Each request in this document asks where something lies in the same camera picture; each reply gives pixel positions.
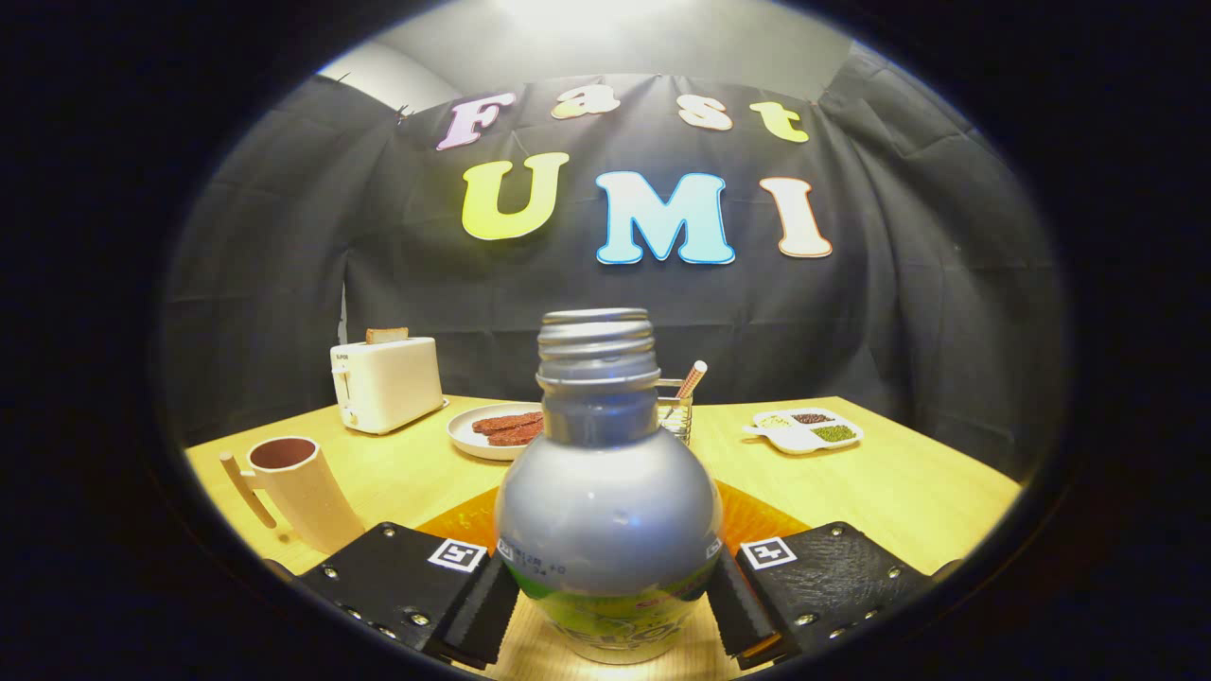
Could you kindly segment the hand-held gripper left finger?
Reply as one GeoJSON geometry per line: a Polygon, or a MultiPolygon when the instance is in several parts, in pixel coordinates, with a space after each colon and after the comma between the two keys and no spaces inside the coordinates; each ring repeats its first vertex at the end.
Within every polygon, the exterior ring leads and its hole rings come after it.
{"type": "Polygon", "coordinates": [[[351,620],[419,654],[497,664],[518,583],[497,555],[488,490],[411,530],[381,521],[316,567],[285,572],[351,620]]]}

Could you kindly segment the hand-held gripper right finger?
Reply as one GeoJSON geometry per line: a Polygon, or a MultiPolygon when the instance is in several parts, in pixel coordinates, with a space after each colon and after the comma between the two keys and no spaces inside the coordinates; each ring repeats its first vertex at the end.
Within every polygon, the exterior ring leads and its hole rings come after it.
{"type": "Polygon", "coordinates": [[[922,573],[853,525],[809,530],[730,483],[714,486],[727,555],[708,580],[708,601],[727,656],[744,670],[823,656],[962,563],[922,573]]]}

